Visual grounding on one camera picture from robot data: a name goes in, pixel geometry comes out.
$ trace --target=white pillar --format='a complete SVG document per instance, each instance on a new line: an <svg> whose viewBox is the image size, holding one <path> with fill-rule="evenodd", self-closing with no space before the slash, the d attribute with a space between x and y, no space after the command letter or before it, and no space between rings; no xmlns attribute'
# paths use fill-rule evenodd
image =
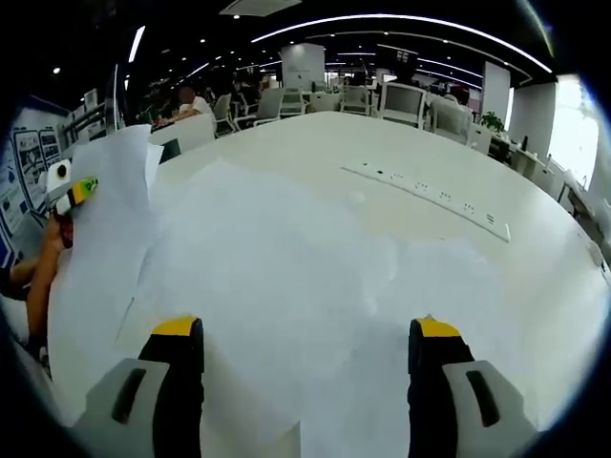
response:
<svg viewBox="0 0 611 458"><path fill-rule="evenodd" d="M493 112L501 121L507 115L509 104L510 73L497 65L486 62L484 66L484 90L482 94L481 113Z"/></svg>
<svg viewBox="0 0 611 458"><path fill-rule="evenodd" d="M304 91L312 89L312 82L325 85L325 48L309 43L282 49L283 85Z"/></svg>

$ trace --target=yellow tape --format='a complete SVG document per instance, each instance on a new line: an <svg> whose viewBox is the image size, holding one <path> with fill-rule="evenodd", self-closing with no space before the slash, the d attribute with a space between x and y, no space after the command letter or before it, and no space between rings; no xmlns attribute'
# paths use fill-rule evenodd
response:
<svg viewBox="0 0 611 458"><path fill-rule="evenodd" d="M153 329L151 334L162 336L189 336L191 334L191 325L197 317L181 317L169 320Z"/></svg>
<svg viewBox="0 0 611 458"><path fill-rule="evenodd" d="M424 337L460 337L455 327L439 322L433 318L417 318Z"/></svg>

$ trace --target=ceiling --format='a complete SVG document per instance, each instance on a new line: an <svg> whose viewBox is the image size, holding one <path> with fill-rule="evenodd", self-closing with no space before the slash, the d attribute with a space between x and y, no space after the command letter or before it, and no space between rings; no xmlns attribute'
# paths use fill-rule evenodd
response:
<svg viewBox="0 0 611 458"><path fill-rule="evenodd" d="M376 54L380 49L378 45L407 49L418 52L418 57L425 59L419 62L422 66L419 71L445 74L474 86L481 86L481 78L462 70L482 75L487 60L506 66L511 72L513 86L549 81L555 74L569 70L561 68L550 55L539 31L548 28L537 26L537 21L513 1L303 0L297 6L267 17L242 16L240 19L219 15L229 3L229 0L74 0L71 18L76 25L62 35L60 46L45 52L45 74L35 81L33 91L73 109L80 104L80 97L85 92L93 87L103 88L113 64L118 62L125 65L125 74L129 74L128 95L138 98L149 91L152 82L167 79L169 89L206 63L209 66L191 78L205 80L216 65L233 71L277 61L280 49L291 41L325 46L327 63L363 63L372 68L375 55L339 54ZM308 21L379 13L433 18L488 33L532 55L552 72L546 72L529 58L481 33L405 18L326 22L251 42L262 35ZM136 58L128 64L136 30L142 25L146 28ZM58 74L53 74L55 67L61 69Z"/></svg>

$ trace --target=electrical outlet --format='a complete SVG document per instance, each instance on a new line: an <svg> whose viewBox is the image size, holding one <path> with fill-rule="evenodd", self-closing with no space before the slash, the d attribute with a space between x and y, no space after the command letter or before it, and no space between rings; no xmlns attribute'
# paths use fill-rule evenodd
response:
<svg viewBox="0 0 611 458"><path fill-rule="evenodd" d="M464 219L468 219L470 222L494 234L500 239L505 241L511 240L509 226L506 223L498 221L489 212L479 212L473 204L465 202L464 200L461 201L456 195L451 195L446 191L433 189L424 181L416 181L409 177L404 177L402 174L375 167L367 162L342 168L348 172L375 179L419 198L423 198L424 200L428 200Z"/></svg>

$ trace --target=potted plant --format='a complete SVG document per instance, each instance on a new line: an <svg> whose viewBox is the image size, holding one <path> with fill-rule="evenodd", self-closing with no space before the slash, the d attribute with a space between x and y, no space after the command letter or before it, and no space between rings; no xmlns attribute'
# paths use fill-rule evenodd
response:
<svg viewBox="0 0 611 458"><path fill-rule="evenodd" d="M486 126L491 131L495 131L497 133L501 132L504 129L503 122L493 112L488 112L483 115L479 122L482 126Z"/></svg>

